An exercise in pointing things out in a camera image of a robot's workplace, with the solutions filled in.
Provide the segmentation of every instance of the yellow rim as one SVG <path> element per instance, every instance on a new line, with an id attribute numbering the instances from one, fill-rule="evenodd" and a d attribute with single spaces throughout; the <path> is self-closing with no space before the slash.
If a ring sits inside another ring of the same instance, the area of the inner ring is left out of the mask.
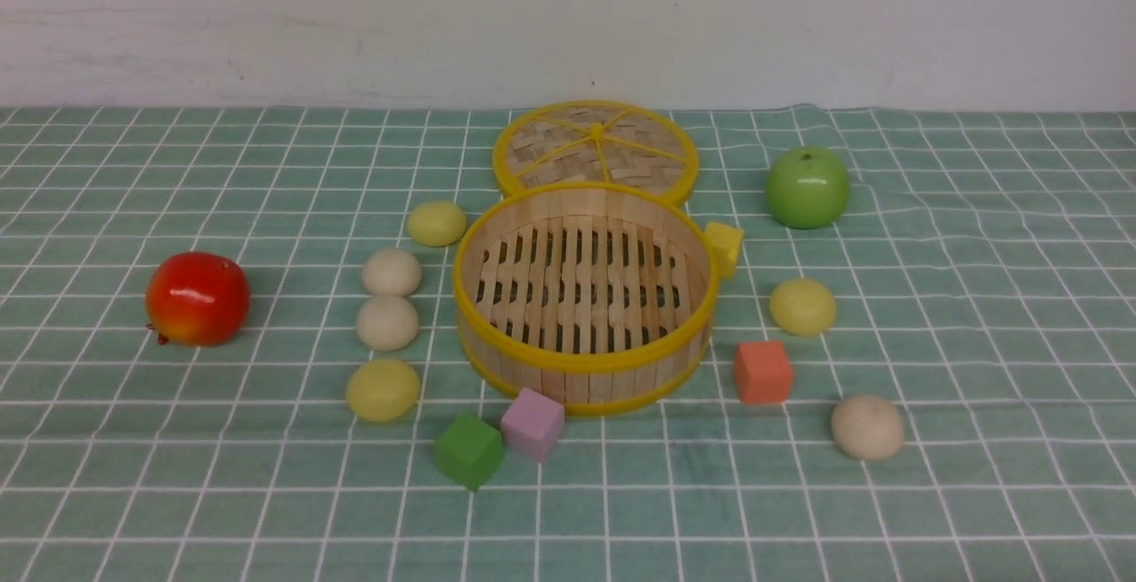
<path id="1" fill-rule="evenodd" d="M 653 340 L 643 347 L 627 349 L 624 351 L 607 351 L 582 356 L 579 354 L 549 351 L 548 349 L 540 349 L 537 347 L 532 347 L 531 344 L 525 344 L 524 342 L 507 336 L 503 332 L 487 323 L 485 318 L 482 318 L 482 316 L 477 313 L 477 309 L 474 307 L 474 301 L 469 298 L 469 294 L 466 293 L 466 288 L 462 286 L 461 283 L 462 261 L 466 259 L 466 253 L 469 249 L 471 239 L 476 236 L 486 222 L 500 211 L 507 209 L 509 206 L 536 194 L 551 193 L 559 190 L 609 190 L 635 196 L 648 201 L 657 202 L 658 206 L 663 207 L 694 232 L 699 242 L 701 242 L 702 247 L 705 248 L 707 258 L 710 263 L 710 277 L 707 278 L 705 298 L 702 299 L 702 302 L 699 304 L 698 308 L 691 314 L 691 317 L 685 323 L 678 325 L 673 332 L 661 339 Z M 523 360 L 528 365 L 559 371 L 566 374 L 579 375 L 588 373 L 610 373 L 628 366 L 653 363 L 659 358 L 674 354 L 678 350 L 678 348 L 686 344 L 690 339 L 693 338 L 694 334 L 710 321 L 711 316 L 713 316 L 715 302 L 718 298 L 718 283 L 720 281 L 718 265 L 718 259 L 713 255 L 710 242 L 702 233 L 702 230 L 699 230 L 699 226 L 694 223 L 694 221 L 692 221 L 686 214 L 679 211 L 676 207 L 658 201 L 657 197 L 634 188 L 612 183 L 554 183 L 551 185 L 542 185 L 540 188 L 525 190 L 516 196 L 508 197 L 503 201 L 493 206 L 488 211 L 486 211 L 486 214 L 483 214 L 474 221 L 474 224 L 469 226 L 466 234 L 461 238 L 461 243 L 458 246 L 458 255 L 453 261 L 453 294 L 454 300 L 458 304 L 458 309 L 465 316 L 466 322 L 469 323 L 469 326 L 474 330 L 474 332 L 488 341 L 490 344 L 499 349 L 501 352 Z M 584 358 L 586 359 L 586 364 L 582 366 L 582 360 Z"/>
<path id="2" fill-rule="evenodd" d="M 554 158 L 558 153 L 565 150 L 579 146 L 579 143 L 594 140 L 590 135 L 590 131 L 587 127 L 578 126 L 569 120 L 563 120 L 560 118 L 548 116 L 550 114 L 554 114 L 557 111 L 570 107 L 588 107 L 588 106 L 607 107 L 619 110 L 619 113 L 616 114 L 615 117 L 612 117 L 610 120 L 608 120 L 608 123 L 603 125 L 603 130 L 607 130 L 613 122 L 618 120 L 619 118 L 633 113 L 638 116 L 650 118 L 650 120 L 657 122 L 659 125 L 669 130 L 670 133 L 674 134 L 676 139 L 678 139 L 679 144 L 683 147 L 682 157 L 661 150 L 657 150 L 654 148 L 651 148 L 650 146 L 642 146 L 634 141 L 620 139 L 619 136 L 609 136 L 604 134 L 603 140 L 611 141 L 613 143 L 620 143 L 627 147 L 634 147 L 636 149 L 641 149 L 643 151 L 654 153 L 657 156 L 662 156 L 675 160 L 683 160 L 685 167 L 683 167 L 683 173 L 678 177 L 678 181 L 673 186 L 670 186 L 670 189 L 667 190 L 665 193 L 658 196 L 651 194 L 651 198 L 657 198 L 658 200 L 661 200 L 662 202 L 666 202 L 674 207 L 682 206 L 684 202 L 687 201 L 687 199 L 691 198 L 691 194 L 694 193 L 694 184 L 698 182 L 698 176 L 699 176 L 699 150 L 698 147 L 694 144 L 694 141 L 691 140 L 690 135 L 687 135 L 686 131 L 679 127 L 674 120 L 670 120 L 666 116 L 657 114 L 650 109 L 616 101 L 605 101 L 605 100 L 576 100 L 557 105 L 550 105 L 546 107 L 542 107 L 540 109 L 534 109 L 532 111 L 528 111 L 517 117 L 517 119 L 510 123 L 507 126 L 507 128 L 504 128 L 501 132 L 501 135 L 498 136 L 498 140 L 493 146 L 493 174 L 498 180 L 498 185 L 501 188 L 501 193 L 503 196 L 511 197 L 529 190 L 529 188 L 525 186 L 524 183 L 520 182 L 518 175 L 527 173 L 533 167 L 536 167 L 537 165 L 541 165 Z M 550 151 L 549 153 L 545 153 L 540 159 L 526 165 L 525 168 L 523 168 L 519 173 L 510 172 L 507 161 L 510 150 L 509 146 L 512 143 L 513 134 L 517 133 L 518 128 L 536 119 L 546 120 L 549 123 L 554 123 L 557 125 L 562 125 L 570 130 L 575 130 L 577 132 L 580 132 L 582 138 L 566 146 L 561 146 L 556 150 Z M 603 166 L 604 182 L 610 183 L 611 175 L 608 172 L 608 168 L 604 164 L 603 149 L 602 147 L 600 147 L 599 141 L 596 141 L 596 148 L 598 148 L 596 151 L 600 155 L 601 165 Z"/>
<path id="3" fill-rule="evenodd" d="M 466 336 L 462 335 L 461 330 L 458 330 L 458 339 L 461 341 L 462 349 L 466 350 L 469 364 L 474 367 L 474 371 L 477 372 L 477 375 L 482 376 L 482 380 L 484 380 L 486 384 L 510 399 L 516 398 L 517 394 L 520 393 L 519 389 L 501 382 L 500 379 L 485 368 L 485 365 L 482 364 L 482 361 L 469 348 Z M 618 416 L 620 414 L 634 411 L 635 409 L 642 409 L 643 407 L 666 398 L 670 394 L 670 392 L 674 392 L 676 389 L 682 386 L 683 383 L 690 380 L 691 376 L 694 375 L 694 371 L 702 364 L 702 358 L 705 357 L 709 348 L 710 339 L 708 338 L 702 344 L 702 349 L 699 350 L 699 355 L 694 358 L 694 361 L 683 369 L 683 373 L 678 374 L 671 379 L 669 383 L 663 384 L 659 389 L 636 396 L 635 398 L 628 398 L 627 400 L 619 400 L 616 402 L 604 402 L 602 405 L 565 405 L 565 414 L 574 417 L 586 418 L 596 416 Z"/>

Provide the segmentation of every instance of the bamboo steamer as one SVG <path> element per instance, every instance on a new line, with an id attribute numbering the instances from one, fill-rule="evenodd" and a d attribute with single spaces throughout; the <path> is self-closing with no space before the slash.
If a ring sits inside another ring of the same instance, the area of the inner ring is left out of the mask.
<path id="1" fill-rule="evenodd" d="M 491 386 L 595 416 L 685 383 L 742 238 L 678 209 L 695 153 L 669 119 L 605 101 L 534 110 L 502 133 L 504 199 L 471 223 L 453 266 L 458 333 Z"/>

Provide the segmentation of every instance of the toy fruit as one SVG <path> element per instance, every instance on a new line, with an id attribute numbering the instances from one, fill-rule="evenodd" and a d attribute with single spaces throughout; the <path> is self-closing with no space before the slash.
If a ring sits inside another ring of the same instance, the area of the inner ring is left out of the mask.
<path id="1" fill-rule="evenodd" d="M 792 335 L 819 335 L 836 321 L 836 299 L 812 278 L 783 282 L 769 296 L 769 311 L 777 326 Z"/>
<path id="2" fill-rule="evenodd" d="M 421 282 L 423 266 L 406 249 L 381 249 L 362 266 L 362 285 L 371 296 L 410 296 Z"/>
<path id="3" fill-rule="evenodd" d="M 792 149 L 766 178 L 766 206 L 775 221 L 795 230 L 830 225 L 847 208 L 851 182 L 841 158 L 825 148 Z"/>
<path id="4" fill-rule="evenodd" d="M 860 393 L 841 400 L 829 425 L 836 446 L 857 460 L 886 460 L 903 448 L 903 415 L 879 396 Z"/>
<path id="5" fill-rule="evenodd" d="M 167 258 L 150 278 L 147 327 L 158 332 L 158 344 L 215 347 L 241 329 L 250 302 L 240 265 L 207 251 L 185 251 Z"/>
<path id="6" fill-rule="evenodd" d="M 423 202 L 407 218 L 407 232 L 418 244 L 445 247 L 466 233 L 466 213 L 446 200 Z"/>
<path id="7" fill-rule="evenodd" d="M 390 422 L 418 402 L 421 381 L 409 364 L 379 359 L 364 364 L 348 383 L 348 407 L 361 419 Z"/>
<path id="8" fill-rule="evenodd" d="M 373 296 L 356 316 L 359 340 L 374 351 L 394 351 L 418 336 L 418 310 L 401 296 Z"/>

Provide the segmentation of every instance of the woven bamboo lid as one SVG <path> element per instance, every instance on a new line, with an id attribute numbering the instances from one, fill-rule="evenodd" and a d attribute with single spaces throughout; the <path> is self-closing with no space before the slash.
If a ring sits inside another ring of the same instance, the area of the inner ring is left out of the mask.
<path id="1" fill-rule="evenodd" d="M 612 101 L 569 101 L 513 120 L 493 149 L 504 196 L 569 181 L 643 190 L 679 206 L 694 191 L 694 141 L 669 118 Z"/>

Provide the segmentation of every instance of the white wall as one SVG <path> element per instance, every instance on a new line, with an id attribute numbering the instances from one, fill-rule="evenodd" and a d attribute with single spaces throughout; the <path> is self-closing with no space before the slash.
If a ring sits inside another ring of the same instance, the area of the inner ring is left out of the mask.
<path id="1" fill-rule="evenodd" d="M 0 0 L 0 105 L 1136 108 L 1136 0 Z"/>

